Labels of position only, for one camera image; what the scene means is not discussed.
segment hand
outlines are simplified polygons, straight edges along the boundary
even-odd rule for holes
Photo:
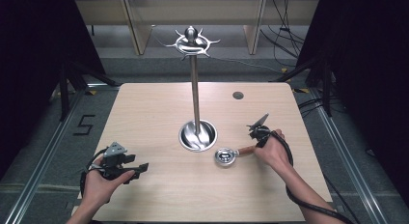
[[[101,161],[102,158],[99,158],[94,164],[100,165]],[[117,187],[127,182],[134,174],[133,170],[126,171],[116,179],[108,181],[100,175],[99,171],[91,170],[85,182],[82,203],[99,209],[109,201]]]
[[[102,158],[99,158],[94,164],[99,165],[101,161]],[[67,223],[89,223],[99,208],[109,201],[117,187],[127,182],[134,174],[133,170],[126,171],[116,179],[108,181],[97,170],[91,170],[87,174],[81,205]]]
[[[280,137],[286,139],[280,129],[276,129],[275,131]],[[276,172],[282,170],[284,167],[290,166],[285,148],[274,137],[270,136],[264,147],[256,148],[254,153],[258,158],[270,165]]]

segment wooden tabletop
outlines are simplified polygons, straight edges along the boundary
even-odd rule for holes
[[[232,96],[234,92],[243,99]],[[194,153],[178,140],[194,119],[191,83],[124,84],[118,93],[96,152],[117,141],[136,154],[124,165],[148,162],[139,180],[120,186],[95,216],[99,221],[275,222],[304,220],[286,196],[285,184],[253,154],[218,166],[223,147],[255,145],[249,128],[265,113],[270,129],[280,128],[294,168],[331,202],[292,91],[286,83],[199,83],[200,115],[215,125],[218,138],[209,150]]]

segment metal frame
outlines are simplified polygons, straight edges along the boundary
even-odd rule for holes
[[[319,93],[316,88],[310,89],[313,98],[319,98]],[[388,220],[380,208],[378,201],[373,195],[369,185],[364,179],[361,171],[359,170],[357,164],[355,163],[354,158],[346,147],[345,142],[343,141],[340,132],[337,129],[333,119],[326,115],[324,108],[317,108],[319,116],[322,119],[328,133],[331,136],[331,139],[334,142],[334,145],[338,151],[338,154],[345,166],[346,171],[348,172],[349,177],[351,178],[355,188],[361,200],[367,209],[370,219],[373,223],[388,223]]]
[[[68,124],[71,121],[72,113],[75,110],[75,107],[79,103],[80,99],[84,96],[84,91],[77,91],[74,97],[72,98],[71,107],[72,109],[67,113],[67,116],[58,124],[57,129],[55,130],[51,140],[48,142],[48,145],[39,160],[36,168],[34,169],[33,174],[31,175],[28,182],[25,184],[20,196],[15,202],[14,206],[9,213],[9,216],[6,220],[6,223],[20,223],[25,212],[28,209],[31,201],[33,200],[36,190],[41,182],[41,179],[50,164],[54,154],[57,152],[58,146],[60,145],[61,140],[66,133]]]

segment metal stand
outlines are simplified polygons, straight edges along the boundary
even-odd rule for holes
[[[183,59],[189,56],[192,81],[192,96],[194,108],[194,121],[186,123],[179,132],[180,144],[192,152],[202,152],[211,148],[217,139],[217,131],[213,124],[201,120],[199,112],[199,88],[198,88],[198,70],[197,57],[199,54],[207,55],[206,51],[213,43],[202,36],[202,30],[198,31],[190,26],[184,32],[184,35],[177,32],[180,37],[175,44],[167,45],[176,48],[183,54]]]

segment cable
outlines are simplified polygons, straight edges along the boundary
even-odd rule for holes
[[[294,53],[290,52],[288,49],[286,49],[285,47],[283,47],[282,45],[277,43],[277,39],[275,41],[271,40],[269,37],[267,37],[267,35],[264,34],[264,32],[260,29],[260,32],[271,42],[273,43],[275,46],[278,46],[279,48],[281,48],[284,52],[286,52],[287,54],[291,55],[294,58],[298,58],[297,55],[295,55]]]
[[[283,31],[286,31],[286,32],[289,32],[292,36],[294,36],[295,38],[297,38],[298,40],[300,40],[300,41],[297,41],[297,40],[294,40],[295,42],[298,42],[298,43],[304,43],[304,39],[303,38],[300,38],[300,37],[298,37],[297,35],[295,35],[294,33],[292,33],[290,30],[287,30],[287,29],[282,29]]]
[[[274,31],[274,30],[271,28],[271,25],[267,25],[267,27],[268,27],[268,29],[270,29],[270,31],[271,31],[273,34],[275,34],[276,36],[279,36],[280,38],[287,39],[287,40],[290,40],[290,41],[291,41],[291,38],[288,38],[288,37],[285,37],[285,36],[283,36],[283,35],[280,35],[280,34],[278,34],[276,31]]]
[[[85,166],[85,173],[88,173],[90,171],[90,167],[91,165],[94,163],[94,161],[96,160],[96,158],[100,155],[106,152],[106,149],[100,150],[98,153],[96,153],[93,158],[91,158],[91,160],[88,162],[87,166]]]
[[[298,109],[301,109],[304,106],[308,106],[308,105],[316,103],[318,101],[322,101],[322,98],[315,98],[315,99],[311,99],[311,100],[308,100],[308,101],[304,101],[304,102],[298,104]]]
[[[343,199],[341,196],[340,192],[335,188],[335,186],[331,183],[331,181],[328,179],[328,177],[325,174],[322,174],[324,176],[325,181],[327,181],[330,186],[334,189],[334,191],[337,193],[337,195],[340,197],[341,201],[345,204],[346,208],[348,211],[351,213],[351,215],[354,217],[355,221],[357,224],[360,224],[361,222],[358,220],[358,217],[356,216],[355,212],[352,211],[352,208],[349,207],[349,205],[346,203],[346,201]]]
[[[276,11],[277,11],[277,13],[278,13],[278,15],[279,15],[279,17],[280,17],[280,20],[282,21],[282,26],[281,26],[281,28],[280,28],[280,32],[281,32],[282,30],[287,30],[287,31],[288,31],[289,36],[290,36],[290,38],[291,38],[291,44],[292,44],[292,46],[294,47],[294,51],[295,51],[296,55],[298,56],[298,53],[297,53],[298,45],[294,45],[294,39],[293,39],[293,37],[292,37],[292,35],[291,35],[290,29],[289,29],[289,26],[288,26],[288,13],[287,13],[288,0],[284,0],[284,2],[285,2],[285,16],[284,16],[284,18],[283,18],[282,15],[281,15],[281,13],[280,13],[279,8],[277,7],[276,1],[273,0],[274,6],[275,6],[275,8],[276,8]]]
[[[157,42],[159,42],[160,44],[162,44],[163,46],[167,47],[167,44],[164,44],[163,42],[161,42],[155,35],[153,32],[151,32],[151,35],[156,39]]]
[[[287,154],[287,157],[288,157],[288,162],[290,163],[291,166],[293,166],[292,153],[291,153],[291,150],[290,150],[289,145],[288,145],[288,143],[286,142],[286,140],[284,140],[284,139],[283,139],[280,135],[278,135],[277,132],[275,132],[275,131],[271,131],[270,134],[269,134],[269,136],[273,136],[274,138],[276,138],[276,139],[283,145],[283,147],[284,147],[285,150],[286,150],[286,154]],[[309,209],[309,210],[314,210],[314,211],[323,213],[323,214],[325,214],[325,215],[334,217],[334,218],[336,218],[336,219],[338,219],[338,220],[340,220],[340,221],[342,221],[342,222],[344,222],[344,223],[347,223],[347,224],[353,224],[347,217],[343,216],[342,214],[340,214],[340,213],[338,213],[338,212],[335,212],[335,211],[333,211],[333,210],[328,210],[328,209],[325,209],[325,208],[322,208],[322,207],[319,207],[319,206],[316,206],[316,205],[313,205],[313,204],[310,204],[310,203],[306,203],[306,202],[304,202],[304,201],[298,199],[297,197],[295,197],[295,196],[292,194],[292,192],[289,190],[288,186],[286,186],[286,194],[287,194],[288,198],[289,198],[292,202],[294,202],[295,204],[297,204],[297,205],[300,206],[300,207],[303,207],[303,208],[306,208],[306,209]]]
[[[309,109],[309,110],[306,110],[306,111],[301,112],[301,115],[304,114],[304,113],[306,113],[306,112],[308,112],[306,115],[303,115],[303,119],[306,118],[308,115],[310,115],[310,113],[311,113],[312,111],[314,111],[316,108],[321,107],[321,106],[323,106],[322,103],[319,104],[318,106],[312,108],[312,109]]]
[[[215,58],[215,57],[211,57],[211,56],[208,56],[208,58],[216,59],[216,60],[219,60],[219,61],[236,62],[236,63],[240,63],[240,64],[243,64],[243,65],[246,65],[246,66],[249,66],[249,67],[268,69],[268,70],[272,70],[272,71],[277,72],[277,73],[282,73],[282,72],[280,72],[279,70],[274,70],[274,69],[269,68],[269,67],[253,65],[253,64],[241,62],[241,61],[234,60],[234,59],[229,59],[229,58]]]

